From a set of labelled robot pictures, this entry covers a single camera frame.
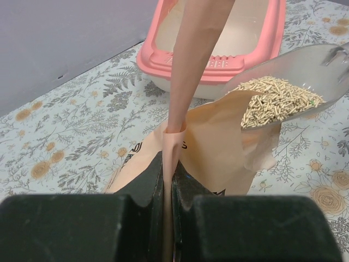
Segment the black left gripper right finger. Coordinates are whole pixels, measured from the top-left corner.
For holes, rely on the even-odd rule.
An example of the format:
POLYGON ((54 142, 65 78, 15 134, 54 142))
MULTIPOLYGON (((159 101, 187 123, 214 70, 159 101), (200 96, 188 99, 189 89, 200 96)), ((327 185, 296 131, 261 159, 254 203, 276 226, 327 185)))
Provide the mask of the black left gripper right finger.
POLYGON ((211 192, 178 164, 174 261, 343 261, 319 204, 305 196, 211 192))

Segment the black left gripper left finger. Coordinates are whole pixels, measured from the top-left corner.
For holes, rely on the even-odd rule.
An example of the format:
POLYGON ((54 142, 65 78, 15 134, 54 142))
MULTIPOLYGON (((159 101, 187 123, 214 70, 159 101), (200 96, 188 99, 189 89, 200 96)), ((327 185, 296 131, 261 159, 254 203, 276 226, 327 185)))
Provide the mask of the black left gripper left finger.
POLYGON ((113 194, 14 195, 1 203, 1 261, 160 261, 162 154, 113 194))

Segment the clear plastic litter scoop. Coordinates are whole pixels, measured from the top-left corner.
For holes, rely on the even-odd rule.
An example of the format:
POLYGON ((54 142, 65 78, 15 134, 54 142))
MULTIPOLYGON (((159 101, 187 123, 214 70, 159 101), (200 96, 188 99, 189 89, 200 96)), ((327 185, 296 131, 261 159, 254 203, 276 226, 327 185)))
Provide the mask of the clear plastic litter scoop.
POLYGON ((286 122, 321 112, 348 92, 348 43, 340 46, 315 44, 299 47, 256 65, 227 82, 216 100, 240 83, 264 76, 285 79, 293 85, 320 95, 325 100, 325 103, 317 108, 288 117, 286 122))

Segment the peach cat litter bag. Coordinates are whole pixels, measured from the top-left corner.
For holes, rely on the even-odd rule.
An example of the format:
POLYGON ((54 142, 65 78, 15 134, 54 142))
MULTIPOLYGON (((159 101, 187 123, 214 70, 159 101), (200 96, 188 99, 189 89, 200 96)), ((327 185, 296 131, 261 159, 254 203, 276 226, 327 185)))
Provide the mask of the peach cat litter bag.
POLYGON ((185 1, 170 77, 169 119, 127 155, 106 191, 120 191, 162 154, 163 232, 161 261, 173 260, 172 178, 178 164, 212 192, 244 195, 255 174, 275 164, 280 125, 242 131, 252 91, 232 91, 219 100, 195 92, 235 1, 185 1))

